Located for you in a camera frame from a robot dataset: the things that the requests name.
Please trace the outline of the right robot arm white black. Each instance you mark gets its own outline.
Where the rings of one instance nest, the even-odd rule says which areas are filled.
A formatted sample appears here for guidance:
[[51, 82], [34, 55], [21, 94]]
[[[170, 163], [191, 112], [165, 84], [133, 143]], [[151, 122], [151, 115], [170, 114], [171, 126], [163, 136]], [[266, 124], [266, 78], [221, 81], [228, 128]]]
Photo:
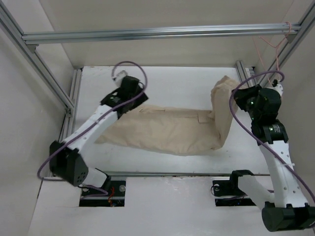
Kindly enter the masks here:
[[269, 192], [248, 170], [233, 171], [228, 189], [233, 194], [244, 192], [261, 210], [262, 221], [270, 232], [294, 231], [315, 226], [315, 208], [301, 191], [305, 182], [295, 173], [289, 155], [288, 136], [277, 119], [283, 88], [262, 88], [260, 85], [232, 91], [233, 104], [247, 112], [251, 129], [247, 131], [263, 153], [270, 173], [273, 192]]

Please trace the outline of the beige trousers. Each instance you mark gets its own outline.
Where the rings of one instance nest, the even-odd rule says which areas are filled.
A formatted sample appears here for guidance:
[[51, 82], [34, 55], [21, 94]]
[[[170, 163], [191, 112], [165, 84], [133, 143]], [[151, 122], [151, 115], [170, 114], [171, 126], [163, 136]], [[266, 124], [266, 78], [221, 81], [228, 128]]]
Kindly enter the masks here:
[[141, 105], [106, 129], [96, 144], [109, 143], [178, 156], [207, 154], [224, 146], [233, 116], [229, 103], [239, 85], [224, 76], [211, 90], [211, 110]]

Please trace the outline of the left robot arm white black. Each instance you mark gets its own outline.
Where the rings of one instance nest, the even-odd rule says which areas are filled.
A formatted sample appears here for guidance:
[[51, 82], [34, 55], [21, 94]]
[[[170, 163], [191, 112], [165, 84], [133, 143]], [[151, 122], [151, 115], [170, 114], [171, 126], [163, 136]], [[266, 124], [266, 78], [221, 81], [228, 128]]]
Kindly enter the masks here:
[[111, 177], [88, 167], [84, 156], [107, 128], [148, 100], [145, 85], [139, 79], [126, 75], [114, 81], [117, 89], [101, 100], [96, 111], [73, 134], [50, 145], [50, 172], [74, 187], [94, 189], [100, 196], [110, 192]]

